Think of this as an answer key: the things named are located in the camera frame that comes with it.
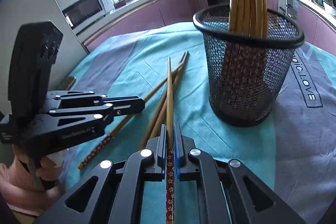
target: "kitchen counter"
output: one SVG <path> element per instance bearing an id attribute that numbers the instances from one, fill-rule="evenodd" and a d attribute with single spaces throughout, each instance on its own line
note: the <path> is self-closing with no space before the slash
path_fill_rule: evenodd
<path id="1" fill-rule="evenodd" d="M 331 26 L 333 26 L 335 31 L 336 31 L 336 18 L 334 18 L 332 15 L 328 14 L 323 8 L 314 4 L 310 0 L 297 0 L 297 1 L 299 1 L 301 4 L 305 5 L 307 8 L 316 12 L 320 17 L 324 18 L 325 21 L 327 21 Z"/>
<path id="2" fill-rule="evenodd" d="M 79 42 L 80 43 L 85 42 L 100 29 L 108 25 L 110 22 L 116 20 L 117 18 L 119 18 L 120 16 L 124 15 L 127 12 L 137 9 L 138 7 L 150 1 L 153 0 L 134 0 L 123 7 L 111 11 L 110 13 L 106 14 L 103 18 L 101 18 L 100 20 L 98 20 L 97 22 L 86 28 L 84 31 L 82 31 L 80 34 L 78 34 L 77 37 Z"/>

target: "wire mesh cup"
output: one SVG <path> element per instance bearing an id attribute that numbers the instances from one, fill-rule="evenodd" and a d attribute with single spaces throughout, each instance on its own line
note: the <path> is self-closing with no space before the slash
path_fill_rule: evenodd
<path id="1" fill-rule="evenodd" d="M 268 38 L 228 32 L 230 7 L 215 5 L 194 15 L 203 33 L 209 74 L 209 102 L 224 122 L 248 127 L 261 123 L 285 80 L 301 29 L 268 9 Z"/>

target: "bowl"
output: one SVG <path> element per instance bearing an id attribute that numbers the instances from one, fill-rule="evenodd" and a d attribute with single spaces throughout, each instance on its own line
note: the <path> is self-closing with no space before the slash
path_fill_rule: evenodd
<path id="1" fill-rule="evenodd" d="M 326 2 L 323 2 L 324 9 L 325 11 L 329 14 L 332 15 L 333 17 L 336 17 L 336 7 L 335 6 L 330 6 Z"/>

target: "metal screw head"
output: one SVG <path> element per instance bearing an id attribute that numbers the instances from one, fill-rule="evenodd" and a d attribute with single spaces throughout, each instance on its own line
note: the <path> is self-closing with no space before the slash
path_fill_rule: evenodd
<path id="1" fill-rule="evenodd" d="M 239 160 L 231 160 L 231 161 L 230 161 L 230 165 L 231 165 L 232 167 L 237 168 L 237 167 L 240 166 L 240 161 L 239 161 Z"/>
<path id="2" fill-rule="evenodd" d="M 93 115 L 93 117 L 96 118 L 96 119 L 101 119 L 101 118 L 103 118 L 103 115 L 95 114 L 95 115 Z"/>
<path id="3" fill-rule="evenodd" d="M 198 156 L 201 154 L 201 151 L 195 148 L 195 149 L 190 150 L 190 154 L 193 156 Z"/>
<path id="4" fill-rule="evenodd" d="M 103 160 L 100 163 L 100 167 L 103 168 L 103 169 L 109 168 L 109 167 L 111 167 L 111 165 L 112 165 L 112 162 L 109 161 L 109 160 Z"/>
<path id="5" fill-rule="evenodd" d="M 141 152 L 140 152 L 140 155 L 143 156 L 143 157 L 148 157 L 148 156 L 150 156 L 151 154 L 152 154 L 152 151 L 149 150 L 149 149 L 143 149 L 143 150 L 141 150 Z"/>

